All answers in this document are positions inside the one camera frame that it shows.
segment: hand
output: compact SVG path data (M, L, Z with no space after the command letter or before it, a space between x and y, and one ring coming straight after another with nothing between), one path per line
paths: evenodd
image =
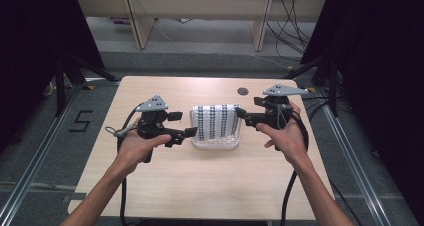
M126 177L134 172L137 165L147 158L153 148L169 140L171 140L171 136L168 134L159 135L152 139L143 139L137 134L136 130L130 130L126 134L112 165L117 168L120 175Z
M300 114L300 108L296 104L290 101L290 105L293 111ZM258 123L256 128L271 138L265 144L265 147L269 148L276 145L283 152L286 160L292 165L302 162L305 156L308 157L302 132L294 119L290 118L287 127L281 130L273 129L263 123Z

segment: gray floor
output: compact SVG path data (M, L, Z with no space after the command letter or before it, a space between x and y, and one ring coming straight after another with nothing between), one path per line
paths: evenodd
M287 73L288 66L297 68L299 65L296 61L278 57L276 39L269 30L262 51L255 52L248 22L191 20L181 23L175 19L159 19L147 47L138 50L129 25L113 24L107 18L88 18L87 21L106 68L117 76L167 75L169 72L165 69L172 67L173 76L249 77L252 71L260 71L260 77L279 78ZM270 24L278 29L276 23ZM300 24L300 27L305 34L310 35L314 24ZM295 39L288 40L301 47ZM285 57L301 56L287 46L279 45L278 50ZM190 67L198 65L198 68L187 71L184 67L186 62ZM85 73L87 77L96 77L90 72ZM312 87L312 75L313 70L299 76L298 85ZM116 85L98 85L94 90L79 92L12 225L56 225L66 217L67 196L72 194L78 183L116 89ZM314 96L317 95L311 93L304 98ZM306 107L317 102L304 100ZM350 112L349 104L339 101L338 106L340 122L392 225L418 225L382 162L370 154L372 145ZM70 133L70 129L81 126L74 123L78 112L87 109L93 109L93 113L84 116L84 119L90 121L87 131ZM41 102L34 109L33 117L25 122L21 130L22 140L10 145L0 156L0 202L5 202L14 183L24 173L49 128L49 122L53 120L54 111L55 96L52 95ZM311 125L329 178L337 185L363 225L378 225L322 110L314 116ZM335 195L341 208L353 220L340 196ZM102 217L98 225L119 225L119 220ZM289 222L289 225L315 225L315 222Z

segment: tabletop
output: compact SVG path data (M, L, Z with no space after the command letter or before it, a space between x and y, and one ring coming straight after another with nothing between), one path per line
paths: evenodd
M292 80L191 77L124 77L107 113L91 155L76 188L88 193L116 156L116 138L104 127L122 127L138 104L160 95L167 112L181 111L180 121L164 122L165 127L191 127L189 111L194 106L239 104L248 112L263 113L253 97L280 83L296 87ZM248 90L240 95L239 88ZM301 108L309 132L308 154L327 189L331 187L300 96L289 96ZM140 115L134 115L135 121ZM200 150L191 138L172 148L160 146L152 161L141 164L127 178L126 216L176 219L279 220L281 205L292 166L281 152L264 148L268 136L242 123L240 144L234 150ZM103 212L119 216L120 189ZM80 203L72 200L69 212ZM306 195L296 180L287 209L288 220L313 220Z

